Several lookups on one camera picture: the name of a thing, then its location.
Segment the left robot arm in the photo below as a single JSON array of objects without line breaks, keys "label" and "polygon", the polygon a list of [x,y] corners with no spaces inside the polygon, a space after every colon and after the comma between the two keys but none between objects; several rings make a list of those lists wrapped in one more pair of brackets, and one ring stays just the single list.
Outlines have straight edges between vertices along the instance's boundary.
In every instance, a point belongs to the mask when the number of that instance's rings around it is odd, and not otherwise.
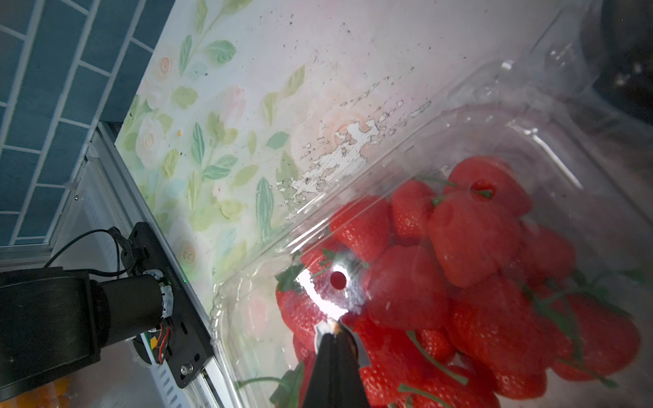
[{"label": "left robot arm", "polygon": [[97,282],[92,274],[2,273],[2,401],[93,365],[103,348],[159,326],[164,295],[155,277]]}]

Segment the clear box of blackberries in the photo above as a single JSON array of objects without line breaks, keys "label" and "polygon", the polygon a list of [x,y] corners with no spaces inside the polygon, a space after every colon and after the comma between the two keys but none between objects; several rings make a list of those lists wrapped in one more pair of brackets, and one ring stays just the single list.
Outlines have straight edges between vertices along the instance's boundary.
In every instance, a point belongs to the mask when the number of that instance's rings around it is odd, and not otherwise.
[{"label": "clear box of blackberries", "polygon": [[593,1],[593,89],[607,104],[652,124],[652,3]]}]

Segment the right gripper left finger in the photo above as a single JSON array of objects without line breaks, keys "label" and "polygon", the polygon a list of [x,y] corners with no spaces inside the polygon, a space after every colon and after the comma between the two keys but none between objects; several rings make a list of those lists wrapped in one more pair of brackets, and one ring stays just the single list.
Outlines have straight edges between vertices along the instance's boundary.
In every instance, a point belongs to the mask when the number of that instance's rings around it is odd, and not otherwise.
[{"label": "right gripper left finger", "polygon": [[321,339],[316,362],[311,372],[311,380],[304,396],[303,407],[334,407],[334,370],[335,336],[333,334],[326,334]]}]

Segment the clear box of red berries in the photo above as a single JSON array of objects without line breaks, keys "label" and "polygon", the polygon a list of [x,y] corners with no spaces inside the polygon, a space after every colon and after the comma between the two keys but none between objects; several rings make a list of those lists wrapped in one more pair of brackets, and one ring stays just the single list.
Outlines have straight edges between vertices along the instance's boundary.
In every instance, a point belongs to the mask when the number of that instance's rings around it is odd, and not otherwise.
[{"label": "clear box of red berries", "polygon": [[649,407],[652,222],[508,64],[327,190],[219,289],[234,407],[303,407],[327,318],[370,407]]}]

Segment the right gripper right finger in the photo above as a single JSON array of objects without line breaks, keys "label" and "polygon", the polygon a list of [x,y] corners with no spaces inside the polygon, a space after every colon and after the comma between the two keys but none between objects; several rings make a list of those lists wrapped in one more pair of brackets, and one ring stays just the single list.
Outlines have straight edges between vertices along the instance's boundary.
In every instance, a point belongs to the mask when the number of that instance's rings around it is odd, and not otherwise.
[{"label": "right gripper right finger", "polygon": [[335,406],[369,408],[355,357],[344,338],[336,338]]}]

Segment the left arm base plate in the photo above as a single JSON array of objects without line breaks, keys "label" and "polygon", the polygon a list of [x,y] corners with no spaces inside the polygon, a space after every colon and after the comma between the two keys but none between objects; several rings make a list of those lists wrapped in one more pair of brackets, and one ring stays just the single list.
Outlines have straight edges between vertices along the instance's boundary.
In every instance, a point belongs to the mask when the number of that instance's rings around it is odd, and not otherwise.
[{"label": "left arm base plate", "polygon": [[155,352],[158,363],[167,363],[180,388],[195,380],[214,356],[206,325],[192,301],[190,287],[173,268],[154,230],[146,222],[134,226],[122,262],[129,277],[149,276],[158,284],[161,312],[158,326],[163,328]]}]

